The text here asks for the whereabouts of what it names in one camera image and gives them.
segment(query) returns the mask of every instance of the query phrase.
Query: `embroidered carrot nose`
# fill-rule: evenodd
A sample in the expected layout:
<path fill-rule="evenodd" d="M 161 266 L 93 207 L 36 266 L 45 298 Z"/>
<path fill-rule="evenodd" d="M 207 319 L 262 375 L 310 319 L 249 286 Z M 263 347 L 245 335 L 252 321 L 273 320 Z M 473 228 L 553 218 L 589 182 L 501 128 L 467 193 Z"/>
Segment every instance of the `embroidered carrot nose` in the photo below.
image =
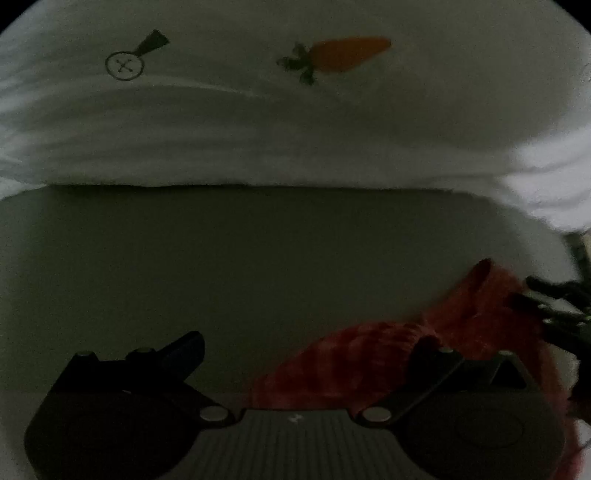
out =
<path fill-rule="evenodd" d="M 392 45 L 385 37 L 350 37 L 315 43 L 306 50 L 296 43 L 292 57 L 283 57 L 277 64 L 286 70 L 304 70 L 300 81 L 312 85 L 314 71 L 323 73 L 346 72 L 375 57 Z"/>

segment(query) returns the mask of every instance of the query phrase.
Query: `gray surface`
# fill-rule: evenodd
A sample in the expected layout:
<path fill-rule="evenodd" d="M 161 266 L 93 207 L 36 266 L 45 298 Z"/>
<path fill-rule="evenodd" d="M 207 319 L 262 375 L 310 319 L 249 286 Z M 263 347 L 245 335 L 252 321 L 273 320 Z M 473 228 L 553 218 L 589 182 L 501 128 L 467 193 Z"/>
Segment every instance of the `gray surface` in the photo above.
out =
<path fill-rule="evenodd" d="M 345 410 L 246 412 L 207 430 L 163 480 L 434 480 L 387 430 L 354 423 Z"/>
<path fill-rule="evenodd" d="M 77 351 L 121 358 L 198 329 L 206 359 L 190 382 L 238 403 L 297 349 L 417 313 L 485 257 L 520 277 L 574 275 L 557 234 L 464 195 L 64 187 L 3 200 L 0 443 L 16 450 L 0 478 L 21 474 L 11 462 L 26 471 L 24 426 Z"/>

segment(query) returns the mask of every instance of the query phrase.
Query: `red knit material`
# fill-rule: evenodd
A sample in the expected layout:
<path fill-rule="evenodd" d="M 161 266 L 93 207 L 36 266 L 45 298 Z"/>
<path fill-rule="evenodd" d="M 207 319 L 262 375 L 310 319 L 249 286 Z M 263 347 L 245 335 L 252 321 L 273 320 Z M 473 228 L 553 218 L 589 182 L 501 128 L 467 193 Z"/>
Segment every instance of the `red knit material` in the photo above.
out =
<path fill-rule="evenodd" d="M 574 480 L 580 456 L 574 423 L 566 417 L 568 394 L 540 339 L 539 318 L 508 306 L 509 297 L 521 290 L 511 273 L 483 260 L 418 323 L 364 323 L 312 343 L 255 381 L 251 406 L 348 408 L 356 414 L 405 383 L 409 355 L 425 336 L 436 336 L 468 359 L 489 359 L 499 350 L 512 350 L 563 421 L 567 446 L 554 480 Z"/>

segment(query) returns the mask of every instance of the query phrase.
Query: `metal rivet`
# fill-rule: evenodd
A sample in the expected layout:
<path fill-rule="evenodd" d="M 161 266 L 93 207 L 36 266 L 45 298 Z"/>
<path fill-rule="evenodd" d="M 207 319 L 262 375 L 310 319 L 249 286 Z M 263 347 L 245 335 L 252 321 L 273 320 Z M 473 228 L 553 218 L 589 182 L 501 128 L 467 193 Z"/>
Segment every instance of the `metal rivet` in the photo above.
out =
<path fill-rule="evenodd" d="M 371 423 L 384 423 L 392 418 L 392 412 L 383 407 L 366 408 L 361 415 Z"/>
<path fill-rule="evenodd" d="M 219 405 L 202 408 L 199 416 L 205 421 L 222 421 L 228 417 L 228 409 Z"/>

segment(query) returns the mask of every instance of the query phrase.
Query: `white fabric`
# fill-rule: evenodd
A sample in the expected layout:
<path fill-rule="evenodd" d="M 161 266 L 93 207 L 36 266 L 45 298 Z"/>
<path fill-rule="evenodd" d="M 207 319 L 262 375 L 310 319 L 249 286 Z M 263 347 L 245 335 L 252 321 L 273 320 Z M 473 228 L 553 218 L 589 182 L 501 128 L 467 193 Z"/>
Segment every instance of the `white fabric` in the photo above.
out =
<path fill-rule="evenodd" d="M 44 186 L 45 185 L 34 185 L 31 183 L 0 178 L 0 200 L 18 193 L 26 192 L 27 190 L 40 189 Z"/>
<path fill-rule="evenodd" d="M 275 64 L 360 35 L 392 48 L 313 86 Z M 584 229 L 590 62 L 551 0 L 40 0 L 0 36 L 0 176 L 445 188 Z"/>

